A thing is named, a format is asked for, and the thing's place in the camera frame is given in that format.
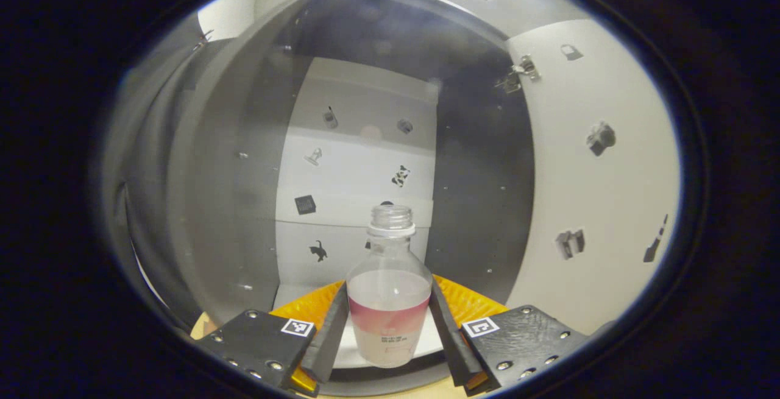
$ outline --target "black cat silhouette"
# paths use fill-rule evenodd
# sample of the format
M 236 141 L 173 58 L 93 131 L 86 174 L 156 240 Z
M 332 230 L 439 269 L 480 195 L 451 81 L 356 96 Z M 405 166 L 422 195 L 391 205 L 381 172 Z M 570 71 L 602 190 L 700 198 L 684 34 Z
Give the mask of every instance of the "black cat silhouette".
M 328 257 L 328 252 L 326 252 L 325 249 L 323 249 L 322 242 L 320 242 L 320 241 L 315 241 L 315 242 L 320 244 L 320 246 L 319 247 L 309 247 L 309 249 L 311 250 L 311 254 L 317 255 L 317 256 L 320 257 L 320 258 L 318 258 L 317 262 L 322 262 L 324 260 L 324 258 Z

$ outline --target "plastic bottle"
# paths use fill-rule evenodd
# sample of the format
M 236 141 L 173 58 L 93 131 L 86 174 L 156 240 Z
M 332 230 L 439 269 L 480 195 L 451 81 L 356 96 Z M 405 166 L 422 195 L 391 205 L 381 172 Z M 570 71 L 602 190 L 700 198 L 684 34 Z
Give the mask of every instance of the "plastic bottle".
M 404 365 L 414 355 L 433 276 L 410 251 L 412 209 L 378 205 L 368 226 L 371 253 L 346 277 L 357 348 L 368 363 Z

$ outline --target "pink liquid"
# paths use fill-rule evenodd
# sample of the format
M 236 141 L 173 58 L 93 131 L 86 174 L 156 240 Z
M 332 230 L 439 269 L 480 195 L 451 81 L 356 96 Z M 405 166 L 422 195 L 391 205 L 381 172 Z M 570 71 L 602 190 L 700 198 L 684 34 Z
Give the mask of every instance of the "pink liquid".
M 351 279 L 348 292 L 362 357 L 383 368 L 409 362 L 431 297 L 426 279 L 406 271 L 368 271 Z

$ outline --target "bolt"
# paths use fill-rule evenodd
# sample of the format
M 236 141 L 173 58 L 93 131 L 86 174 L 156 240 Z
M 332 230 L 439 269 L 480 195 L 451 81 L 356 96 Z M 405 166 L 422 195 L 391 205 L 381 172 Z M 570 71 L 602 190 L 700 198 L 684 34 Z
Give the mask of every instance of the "bolt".
M 282 369 L 285 368 L 285 366 L 283 366 L 280 362 L 277 362 L 277 361 L 269 361 L 269 362 L 266 362 L 265 365 L 267 365 L 268 367 L 271 367 L 274 370 L 278 370 L 278 371 L 281 371 Z

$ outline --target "door hinge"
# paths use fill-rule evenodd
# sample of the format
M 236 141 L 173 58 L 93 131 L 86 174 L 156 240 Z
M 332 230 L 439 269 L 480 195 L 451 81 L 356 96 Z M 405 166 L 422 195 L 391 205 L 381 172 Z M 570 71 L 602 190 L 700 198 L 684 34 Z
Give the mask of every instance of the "door hinge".
M 534 61 L 531 60 L 531 55 L 523 55 L 520 58 L 520 63 L 513 65 L 504 78 L 499 79 L 496 82 L 495 87 L 501 87 L 507 94 L 514 93 L 523 88 L 520 83 L 520 75 L 523 74 L 530 78 L 530 80 L 539 80 L 541 78 L 539 71 L 537 71 Z

